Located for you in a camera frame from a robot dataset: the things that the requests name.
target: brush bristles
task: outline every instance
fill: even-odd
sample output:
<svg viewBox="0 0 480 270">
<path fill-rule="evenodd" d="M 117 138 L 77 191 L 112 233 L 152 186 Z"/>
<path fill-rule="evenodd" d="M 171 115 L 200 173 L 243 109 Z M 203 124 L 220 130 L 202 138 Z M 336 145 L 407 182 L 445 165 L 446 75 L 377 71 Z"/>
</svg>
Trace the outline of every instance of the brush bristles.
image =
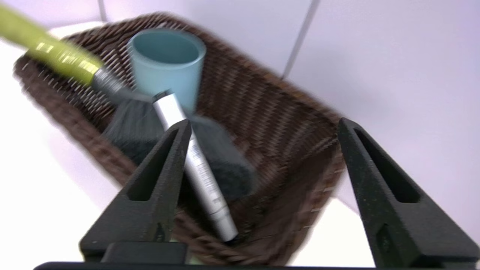
<svg viewBox="0 0 480 270">
<path fill-rule="evenodd" d="M 228 132 L 208 118 L 189 116 L 189 119 L 225 199 L 249 195 L 255 187 L 256 173 L 235 148 Z M 128 100 L 118 105 L 103 135 L 139 165 L 163 133 L 162 123 L 151 103 Z"/>
</svg>

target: yellow-green brush handle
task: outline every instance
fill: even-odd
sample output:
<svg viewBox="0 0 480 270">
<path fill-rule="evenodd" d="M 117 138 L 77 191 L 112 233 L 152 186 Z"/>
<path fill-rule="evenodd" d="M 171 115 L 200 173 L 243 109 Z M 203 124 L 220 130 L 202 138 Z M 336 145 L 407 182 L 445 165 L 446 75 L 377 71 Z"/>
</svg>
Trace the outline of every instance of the yellow-green brush handle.
<svg viewBox="0 0 480 270">
<path fill-rule="evenodd" d="M 44 28 L 0 3 L 0 36 L 28 49 L 27 54 L 55 72 L 89 86 L 103 62 L 80 46 L 50 36 Z"/>
</svg>

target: light blue plastic cup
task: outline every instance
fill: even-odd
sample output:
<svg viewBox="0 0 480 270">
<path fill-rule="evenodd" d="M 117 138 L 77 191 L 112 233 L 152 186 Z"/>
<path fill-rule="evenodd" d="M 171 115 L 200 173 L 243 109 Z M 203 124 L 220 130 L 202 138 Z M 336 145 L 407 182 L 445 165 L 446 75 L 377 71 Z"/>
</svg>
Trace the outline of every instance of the light blue plastic cup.
<svg viewBox="0 0 480 270">
<path fill-rule="evenodd" d="M 149 96 L 170 90 L 186 112 L 195 112 L 206 53 L 197 36 L 171 29 L 147 29 L 127 44 L 136 91 Z"/>
</svg>

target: wall tile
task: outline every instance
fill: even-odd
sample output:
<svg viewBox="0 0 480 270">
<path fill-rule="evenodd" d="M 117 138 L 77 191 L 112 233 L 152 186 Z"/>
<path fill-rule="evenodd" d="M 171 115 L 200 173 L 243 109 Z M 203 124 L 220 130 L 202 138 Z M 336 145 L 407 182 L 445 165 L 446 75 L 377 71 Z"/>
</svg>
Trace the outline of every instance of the wall tile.
<svg viewBox="0 0 480 270">
<path fill-rule="evenodd" d="M 480 243 L 480 1 L 322 0 L 288 79 L 362 125 Z M 338 196 L 356 201 L 348 177 Z"/>
<path fill-rule="evenodd" d="M 101 21 L 97 0 L 3 0 L 44 27 Z"/>
<path fill-rule="evenodd" d="M 168 11 L 234 44 L 281 74 L 310 0 L 105 0 L 109 21 Z"/>
</svg>

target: wicker basket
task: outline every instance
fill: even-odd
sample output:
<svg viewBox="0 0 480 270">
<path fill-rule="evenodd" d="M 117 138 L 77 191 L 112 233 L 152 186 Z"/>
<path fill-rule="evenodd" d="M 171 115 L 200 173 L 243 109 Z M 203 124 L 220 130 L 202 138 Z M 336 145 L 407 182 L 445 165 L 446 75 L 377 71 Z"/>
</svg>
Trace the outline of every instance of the wicker basket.
<svg viewBox="0 0 480 270">
<path fill-rule="evenodd" d="M 230 203 L 240 240 L 227 246 L 185 196 L 175 218 L 174 238 L 187 243 L 206 264 L 284 265 L 303 242 L 345 168 L 336 125 L 339 116 L 282 81 L 214 35 L 167 13 L 88 30 L 68 37 L 99 55 L 135 87 L 127 41 L 147 28 L 191 32 L 207 46 L 198 113 L 224 125 L 238 149 L 256 167 L 255 194 Z M 62 78 L 22 56 L 15 65 L 24 90 L 120 184 L 135 165 L 101 133 L 115 108 L 101 94 Z"/>
</svg>

